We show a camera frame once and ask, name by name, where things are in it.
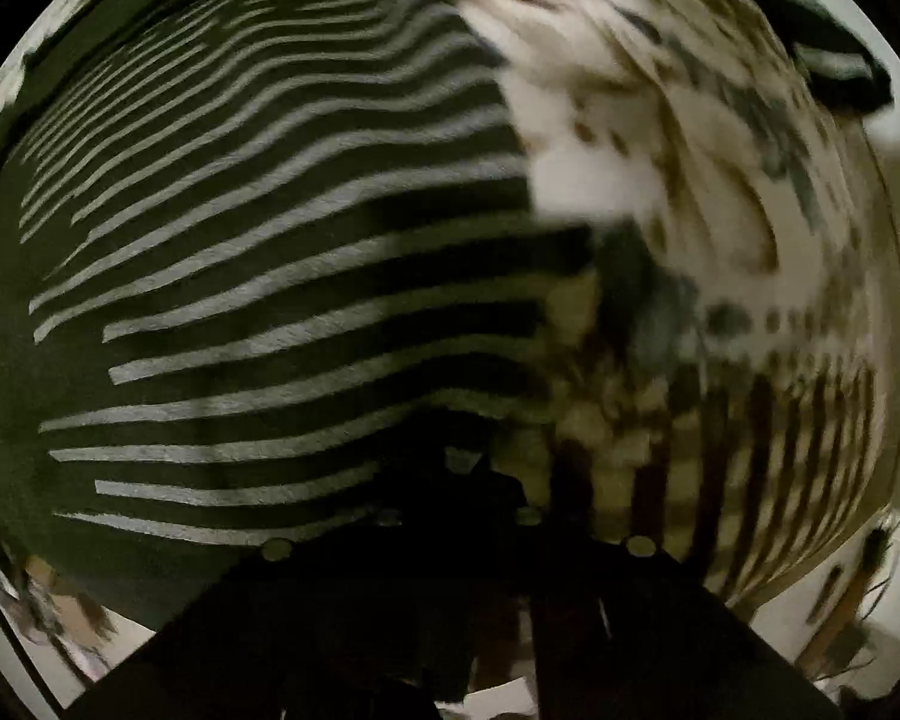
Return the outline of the folded black grey striped garment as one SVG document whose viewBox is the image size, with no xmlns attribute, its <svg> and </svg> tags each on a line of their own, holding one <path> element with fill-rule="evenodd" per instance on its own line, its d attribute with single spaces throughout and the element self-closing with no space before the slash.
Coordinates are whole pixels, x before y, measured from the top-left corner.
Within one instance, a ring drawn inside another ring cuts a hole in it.
<svg viewBox="0 0 900 720">
<path fill-rule="evenodd" d="M 752 1 L 763 10 L 818 103 L 859 117 L 893 104 L 889 71 L 818 0 Z"/>
</svg>

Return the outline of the dark striped sweater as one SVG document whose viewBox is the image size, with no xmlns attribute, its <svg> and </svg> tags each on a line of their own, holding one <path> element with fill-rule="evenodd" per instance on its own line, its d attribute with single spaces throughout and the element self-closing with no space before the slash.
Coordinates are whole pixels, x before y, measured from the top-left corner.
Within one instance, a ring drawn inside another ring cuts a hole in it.
<svg viewBox="0 0 900 720">
<path fill-rule="evenodd" d="M 543 405 L 590 255 L 452 0 L 94 0 L 1 129 L 1 536 L 159 628 Z"/>
</svg>

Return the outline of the floral bed blanket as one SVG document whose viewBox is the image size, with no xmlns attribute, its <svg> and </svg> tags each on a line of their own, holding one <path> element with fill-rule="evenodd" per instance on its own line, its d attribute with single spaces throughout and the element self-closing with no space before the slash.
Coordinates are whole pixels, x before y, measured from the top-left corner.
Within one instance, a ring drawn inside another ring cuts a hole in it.
<svg viewBox="0 0 900 720">
<path fill-rule="evenodd" d="M 752 0 L 455 0 L 499 60 L 536 213 L 593 259 L 548 304 L 544 423 L 595 528 L 722 600 L 860 515 L 888 366 L 852 114 Z"/>
</svg>

